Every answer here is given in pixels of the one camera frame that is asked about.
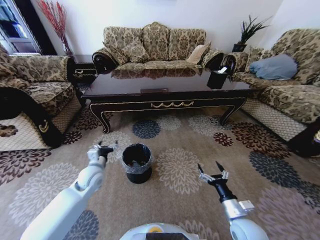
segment black tissue box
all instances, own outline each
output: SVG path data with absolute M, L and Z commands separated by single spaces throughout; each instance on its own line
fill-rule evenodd
M 209 77 L 207 86 L 211 89 L 221 89 L 227 79 L 228 73 L 219 73 L 218 71 L 212 71 Z

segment table leg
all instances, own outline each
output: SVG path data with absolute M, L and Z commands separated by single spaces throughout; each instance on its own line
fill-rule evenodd
M 228 119 L 239 109 L 241 108 L 241 106 L 243 104 L 245 104 L 247 98 L 243 98 L 243 99 L 237 99 L 236 102 L 234 103 L 234 105 L 231 105 L 226 111 L 225 113 L 221 116 L 219 122 L 220 124 L 226 125 Z
M 90 110 L 93 113 L 93 115 L 100 121 L 100 123 L 103 126 L 103 133 L 108 134 L 111 130 L 110 122 L 106 118 L 104 112 L 102 109 L 97 107 L 97 105 L 90 105 Z

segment blue pillow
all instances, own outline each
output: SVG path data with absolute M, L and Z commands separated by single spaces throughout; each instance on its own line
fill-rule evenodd
M 249 68 L 250 72 L 255 73 L 258 78 L 268 80 L 287 80 L 297 73 L 297 63 L 286 54 L 254 61 Z

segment carpet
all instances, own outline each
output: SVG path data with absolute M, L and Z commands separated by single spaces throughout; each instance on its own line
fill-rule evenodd
M 249 218 L 271 240 L 320 239 L 320 162 L 302 158 L 241 111 L 219 124 L 224 108 L 108 114 L 112 132 L 84 108 L 56 149 L 0 152 L 0 235 L 20 238 L 41 210 L 88 164 L 88 148 L 118 140 L 101 189 L 89 200 L 66 240 L 118 240 L 129 229 L 154 222 L 176 224 L 201 239 L 230 240 L 216 190 L 198 179 L 197 164 L 229 171 L 228 187 L 255 211 Z M 124 148 L 147 145 L 151 178 L 131 183 L 121 165 Z

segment side table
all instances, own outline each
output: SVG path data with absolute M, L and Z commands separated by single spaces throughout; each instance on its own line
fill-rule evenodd
M 92 55 L 74 55 L 74 78 L 79 83 L 92 83 L 96 79 L 97 71 L 92 60 Z

